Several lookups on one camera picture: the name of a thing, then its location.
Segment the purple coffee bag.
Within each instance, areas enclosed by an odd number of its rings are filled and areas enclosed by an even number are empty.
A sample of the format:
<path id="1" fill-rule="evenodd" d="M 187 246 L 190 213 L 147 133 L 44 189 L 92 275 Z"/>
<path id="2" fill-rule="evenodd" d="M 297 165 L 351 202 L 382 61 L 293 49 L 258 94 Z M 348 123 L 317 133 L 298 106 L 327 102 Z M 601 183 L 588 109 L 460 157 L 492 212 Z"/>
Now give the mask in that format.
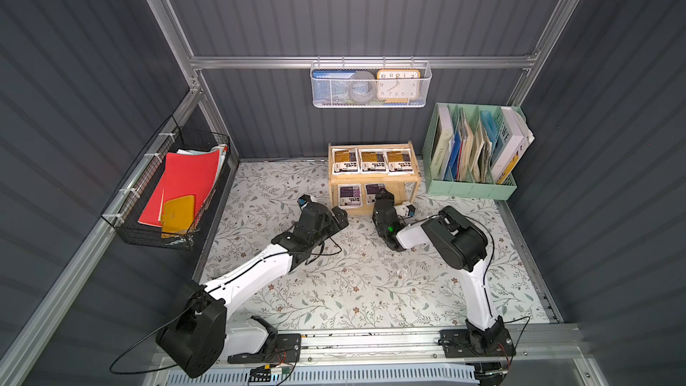
<path id="1" fill-rule="evenodd" d="M 377 195 L 382 189 L 386 189 L 384 183 L 368 183 L 364 186 L 364 191 L 366 192 L 366 204 L 374 205 Z"/>
<path id="2" fill-rule="evenodd" d="M 362 187 L 360 184 L 339 185 L 338 207 L 354 209 L 362 207 Z"/>

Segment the orange coffee bag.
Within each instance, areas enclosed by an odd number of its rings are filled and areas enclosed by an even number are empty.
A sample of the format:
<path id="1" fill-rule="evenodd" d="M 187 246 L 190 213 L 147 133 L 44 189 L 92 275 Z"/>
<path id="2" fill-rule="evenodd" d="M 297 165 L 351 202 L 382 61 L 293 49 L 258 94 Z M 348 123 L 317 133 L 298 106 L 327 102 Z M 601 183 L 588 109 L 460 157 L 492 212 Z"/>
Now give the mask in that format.
<path id="1" fill-rule="evenodd" d="M 361 172 L 358 150 L 356 148 L 332 149 L 332 174 L 358 174 Z"/>
<path id="2" fill-rule="evenodd" d="M 384 152 L 389 175 L 414 173 L 412 154 L 409 149 L 389 149 Z"/>
<path id="3" fill-rule="evenodd" d="M 359 149 L 361 173 L 387 173 L 389 171 L 382 149 Z"/>

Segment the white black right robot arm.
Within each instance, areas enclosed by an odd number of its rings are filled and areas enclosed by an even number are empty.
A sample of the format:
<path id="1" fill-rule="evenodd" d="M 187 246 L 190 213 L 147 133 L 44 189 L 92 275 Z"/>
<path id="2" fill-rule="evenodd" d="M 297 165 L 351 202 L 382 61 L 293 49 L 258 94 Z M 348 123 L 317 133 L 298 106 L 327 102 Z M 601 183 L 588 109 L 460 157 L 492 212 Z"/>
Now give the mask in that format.
<path id="1" fill-rule="evenodd" d="M 445 264 L 458 271 L 466 299 L 469 340 L 475 350 L 483 353 L 507 331 L 489 291 L 486 235 L 454 207 L 444 207 L 437 214 L 410 224 L 404 219 L 414 214 L 414 207 L 403 207 L 406 214 L 399 212 L 394 195 L 385 189 L 375 196 L 373 223 L 377 234 L 396 252 L 431 245 Z"/>

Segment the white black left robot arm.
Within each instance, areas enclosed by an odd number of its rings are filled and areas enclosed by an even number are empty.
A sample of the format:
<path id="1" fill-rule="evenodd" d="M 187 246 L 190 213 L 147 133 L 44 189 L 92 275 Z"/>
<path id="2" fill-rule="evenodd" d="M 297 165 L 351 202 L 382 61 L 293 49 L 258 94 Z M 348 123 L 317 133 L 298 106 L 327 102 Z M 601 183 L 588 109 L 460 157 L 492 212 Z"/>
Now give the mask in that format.
<path id="1" fill-rule="evenodd" d="M 232 326 L 230 317 L 270 283 L 291 273 L 348 227 L 348 214 L 308 196 L 298 200 L 300 218 L 270 245 L 230 273 L 185 285 L 182 312 L 156 334 L 156 344 L 187 377 L 204 375 L 219 360 L 269 363 L 279 357 L 279 333 L 260 316 Z"/>

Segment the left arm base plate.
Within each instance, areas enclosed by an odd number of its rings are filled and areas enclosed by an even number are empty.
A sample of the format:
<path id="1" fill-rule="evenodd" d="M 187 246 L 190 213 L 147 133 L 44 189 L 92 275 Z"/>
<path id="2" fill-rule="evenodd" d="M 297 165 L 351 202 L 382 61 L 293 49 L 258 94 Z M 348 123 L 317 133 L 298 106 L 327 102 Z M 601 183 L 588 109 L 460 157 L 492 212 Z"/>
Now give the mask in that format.
<path id="1" fill-rule="evenodd" d="M 297 333 L 278 333 L 268 338 L 257 354 L 239 354 L 227 357 L 228 364 L 295 364 L 300 359 L 302 336 Z"/>

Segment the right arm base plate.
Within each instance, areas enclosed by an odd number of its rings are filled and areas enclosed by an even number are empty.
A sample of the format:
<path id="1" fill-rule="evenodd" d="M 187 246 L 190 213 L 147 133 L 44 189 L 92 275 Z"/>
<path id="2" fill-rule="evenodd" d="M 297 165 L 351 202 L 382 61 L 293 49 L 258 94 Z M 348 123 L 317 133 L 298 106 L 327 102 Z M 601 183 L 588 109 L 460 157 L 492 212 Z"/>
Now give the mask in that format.
<path id="1" fill-rule="evenodd" d="M 507 329 L 496 332 L 447 329 L 439 332 L 438 344 L 446 358 L 514 357 L 516 346 Z"/>

